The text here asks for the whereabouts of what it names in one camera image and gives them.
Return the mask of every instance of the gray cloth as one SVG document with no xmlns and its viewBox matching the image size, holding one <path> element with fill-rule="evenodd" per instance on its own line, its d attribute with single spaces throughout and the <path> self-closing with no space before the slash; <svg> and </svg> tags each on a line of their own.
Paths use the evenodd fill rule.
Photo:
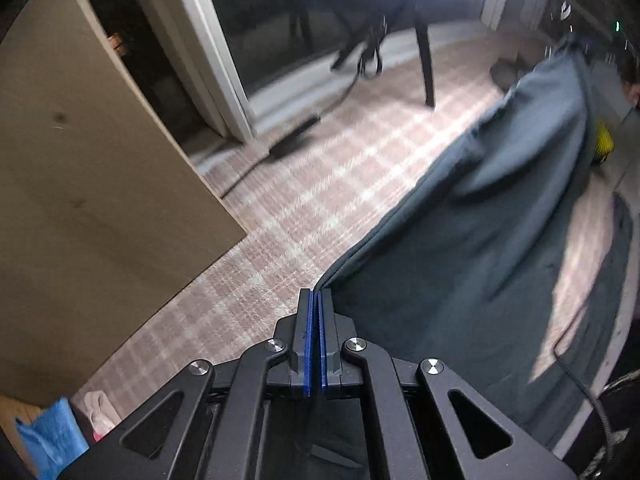
<svg viewBox="0 0 640 480">
<path fill-rule="evenodd" d="M 408 361 L 442 359 L 549 448 L 582 401 L 556 368 L 529 378 L 593 158 L 589 78 L 572 45 L 538 65 L 315 289 L 331 289 L 335 311 L 354 320 L 359 336 Z M 570 362 L 588 383 L 625 278 L 631 220 L 620 201 L 616 222 L 585 335 L 572 346 Z"/>
</svg>

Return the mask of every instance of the white cloth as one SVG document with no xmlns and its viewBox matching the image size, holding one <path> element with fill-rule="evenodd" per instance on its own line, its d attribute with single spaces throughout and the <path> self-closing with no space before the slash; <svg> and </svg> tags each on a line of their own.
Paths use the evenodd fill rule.
<svg viewBox="0 0 640 480">
<path fill-rule="evenodd" d="M 89 418 L 97 440 L 104 437 L 122 422 L 107 394 L 103 391 L 88 392 L 84 396 L 84 413 Z"/>
</svg>

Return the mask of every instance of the beige carpet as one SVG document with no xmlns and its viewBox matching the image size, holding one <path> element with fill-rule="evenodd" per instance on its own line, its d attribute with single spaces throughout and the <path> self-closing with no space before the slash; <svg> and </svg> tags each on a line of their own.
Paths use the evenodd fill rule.
<svg viewBox="0 0 640 480">
<path fill-rule="evenodd" d="M 236 187 L 225 204 L 245 240 L 153 316 L 82 392 L 105 390 L 124 416 L 192 359 L 223 362 L 268 338 L 276 320 L 295 311 L 298 290 L 313 287 L 500 98 L 488 70 L 515 46 L 494 35 L 436 52 L 435 112 L 423 104 L 418 60 L 359 83 L 305 149 L 259 166 Z M 214 190 L 226 189 L 287 127 L 217 164 L 206 175 Z"/>
</svg>

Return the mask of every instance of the black cord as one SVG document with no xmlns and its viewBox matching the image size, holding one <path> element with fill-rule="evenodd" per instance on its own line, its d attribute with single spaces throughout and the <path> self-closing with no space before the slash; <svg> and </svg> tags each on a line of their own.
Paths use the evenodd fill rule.
<svg viewBox="0 0 640 480">
<path fill-rule="evenodd" d="M 634 163 L 635 161 L 632 159 L 628 162 L 628 164 L 625 166 L 625 169 L 622 170 L 622 175 L 620 175 L 620 178 L 618 179 L 618 181 L 616 182 L 616 185 L 613 187 L 613 191 L 617 191 L 618 188 L 620 187 L 620 184 L 622 184 L 622 180 L 624 179 L 626 172 L 628 171 L 629 168 L 631 168 L 631 165 Z"/>
<path fill-rule="evenodd" d="M 640 370 L 636 370 L 635 372 L 629 372 L 628 374 L 617 378 L 612 383 L 607 384 L 607 386 L 605 386 L 602 389 L 602 393 L 600 394 L 600 396 L 602 397 L 602 396 L 608 395 L 611 392 L 617 390 L 618 388 L 626 387 L 629 384 L 636 382 L 638 379 L 640 379 Z"/>
<path fill-rule="evenodd" d="M 226 191 L 220 195 L 220 200 L 224 200 L 226 198 L 226 196 L 231 193 L 238 184 L 240 184 L 245 178 L 246 176 L 251 173 L 253 170 L 255 170 L 255 168 L 257 168 L 258 166 L 260 166 L 265 160 L 267 160 L 269 158 L 269 155 L 265 155 L 263 158 L 260 158 L 259 160 L 257 160 L 256 162 L 254 162 L 252 165 L 250 165 L 246 170 L 244 170 L 244 173 L 241 174 L 236 181 L 229 186 Z"/>
<path fill-rule="evenodd" d="M 591 393 L 590 389 L 588 389 L 587 386 L 585 386 L 585 384 L 572 372 L 571 368 L 568 367 L 568 365 L 564 362 L 562 356 L 558 353 L 558 345 L 565 338 L 569 330 L 571 330 L 574 323 L 578 319 L 578 316 L 582 313 L 586 305 L 587 302 L 585 301 L 580 309 L 578 309 L 578 312 L 574 314 L 571 323 L 569 323 L 569 326 L 564 329 L 564 332 L 562 332 L 562 335 L 559 337 L 558 341 L 556 341 L 553 352 L 559 367 L 561 367 L 562 371 L 564 371 L 564 373 L 567 374 L 567 376 L 575 383 L 575 385 L 578 386 L 582 394 L 586 397 L 586 399 L 589 401 L 596 414 L 600 418 L 602 429 L 604 430 L 606 460 L 607 463 L 609 463 L 613 459 L 613 431 L 611 430 L 611 422 L 609 421 L 607 412 L 605 412 L 600 399 L 598 399 Z"/>
<path fill-rule="evenodd" d="M 333 112 L 336 108 L 340 107 L 349 97 L 351 91 L 353 91 L 358 79 L 366 78 L 371 79 L 374 77 L 378 77 L 382 73 L 382 56 L 380 56 L 380 44 L 386 37 L 386 19 L 382 16 L 380 23 L 377 28 L 371 27 L 369 30 L 369 35 L 366 40 L 366 46 L 362 50 L 360 54 L 360 58 L 358 59 L 358 66 L 356 69 L 355 76 L 353 80 L 347 86 L 347 88 L 340 94 L 340 96 L 331 104 L 329 104 L 326 108 L 324 108 L 319 114 L 313 114 L 309 118 L 307 118 L 302 124 L 296 126 L 292 131 L 290 131 L 287 135 L 285 135 L 282 139 L 276 142 L 269 149 L 269 154 L 265 155 L 263 158 L 260 158 L 258 161 L 254 162 L 249 168 L 244 170 L 244 172 L 235 180 L 231 186 L 229 186 L 223 193 L 220 195 L 220 199 L 224 200 L 226 196 L 231 193 L 240 182 L 242 182 L 249 173 L 251 173 L 255 168 L 260 166 L 266 160 L 279 160 L 289 153 L 292 153 L 296 149 L 302 146 L 300 142 L 301 135 L 306 132 L 309 128 L 318 124 L 321 121 L 321 118 L 327 114 Z M 373 76 L 367 75 L 367 63 L 376 59 L 376 73 Z"/>
</svg>

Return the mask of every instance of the bolt head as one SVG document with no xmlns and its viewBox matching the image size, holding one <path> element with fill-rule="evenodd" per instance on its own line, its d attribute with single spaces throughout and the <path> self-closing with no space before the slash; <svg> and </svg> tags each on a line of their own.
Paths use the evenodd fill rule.
<svg viewBox="0 0 640 480">
<path fill-rule="evenodd" d="M 269 352 L 280 352 L 284 350 L 284 347 L 286 346 L 282 339 L 274 339 L 274 338 L 269 339 L 264 345 L 266 346 Z"/>
<path fill-rule="evenodd" d="M 347 339 L 344 345 L 352 352 L 362 352 L 367 347 L 367 342 L 361 337 L 352 337 Z"/>
<path fill-rule="evenodd" d="M 197 359 L 189 363 L 189 372 L 191 375 L 204 375 L 209 371 L 211 365 L 204 359 Z"/>
<path fill-rule="evenodd" d="M 437 375 L 444 370 L 444 364 L 439 359 L 425 359 L 422 361 L 422 369 L 429 375 Z"/>
</svg>

